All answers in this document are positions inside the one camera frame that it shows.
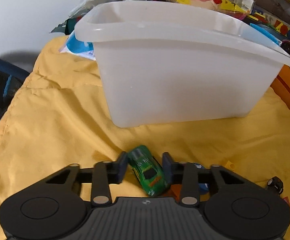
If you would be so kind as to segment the green toy race car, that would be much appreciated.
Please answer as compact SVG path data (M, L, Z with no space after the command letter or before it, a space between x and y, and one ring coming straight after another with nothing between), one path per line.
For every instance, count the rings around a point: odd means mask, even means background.
M147 146L137 146L127 154L127 157L129 165L148 196L157 197L165 193L168 183L163 169Z

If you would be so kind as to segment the orange building block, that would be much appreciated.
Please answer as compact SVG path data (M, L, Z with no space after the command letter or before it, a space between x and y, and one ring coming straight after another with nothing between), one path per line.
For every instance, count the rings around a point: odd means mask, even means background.
M170 188L167 192L167 196L173 197L177 202L180 201L180 193L181 193L181 184L170 185Z

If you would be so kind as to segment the yellow small building brick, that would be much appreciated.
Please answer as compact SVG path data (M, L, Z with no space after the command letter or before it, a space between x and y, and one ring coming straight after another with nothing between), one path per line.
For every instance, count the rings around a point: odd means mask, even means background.
M227 160L224 162L223 166L228 170L235 171L235 165L231 161Z

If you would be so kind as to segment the yellow quilted blanket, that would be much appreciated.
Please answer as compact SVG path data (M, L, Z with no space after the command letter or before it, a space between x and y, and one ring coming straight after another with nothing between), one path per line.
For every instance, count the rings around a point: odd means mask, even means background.
M91 167L138 145L156 159L169 152L176 161L205 167L231 162L261 186L277 176L290 202L290 110L272 89L244 118L119 128L110 119L97 64L60 53L65 40L45 45L0 120L0 204L71 163Z

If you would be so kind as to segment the white plastic storage bin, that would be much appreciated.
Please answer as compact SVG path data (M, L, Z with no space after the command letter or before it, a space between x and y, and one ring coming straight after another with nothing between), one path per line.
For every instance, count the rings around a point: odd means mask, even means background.
M244 22L190 5L111 2L74 28L93 44L118 127L247 115L290 55Z

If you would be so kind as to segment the black toy car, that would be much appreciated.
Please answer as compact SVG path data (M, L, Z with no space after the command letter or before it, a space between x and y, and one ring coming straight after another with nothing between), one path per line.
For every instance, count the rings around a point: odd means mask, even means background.
M284 191L283 181L279 177L274 176L267 182L266 189L281 195Z

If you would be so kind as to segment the white wipes packet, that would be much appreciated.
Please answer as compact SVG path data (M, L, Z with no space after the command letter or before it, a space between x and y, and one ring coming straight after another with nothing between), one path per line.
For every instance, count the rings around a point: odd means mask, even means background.
M59 49L60 53L69 53L75 56L83 57L95 61L94 48L91 42L81 42L76 39L75 32L68 36L66 42Z

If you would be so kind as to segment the dark green tissue pack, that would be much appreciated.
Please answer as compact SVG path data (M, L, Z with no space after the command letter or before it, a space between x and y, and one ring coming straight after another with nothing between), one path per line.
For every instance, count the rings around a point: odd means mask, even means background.
M78 21L82 19L82 16L74 17L74 18L68 18L65 20L65 22L59 24L56 26L51 33L63 33L65 35L69 35L74 30L74 27Z

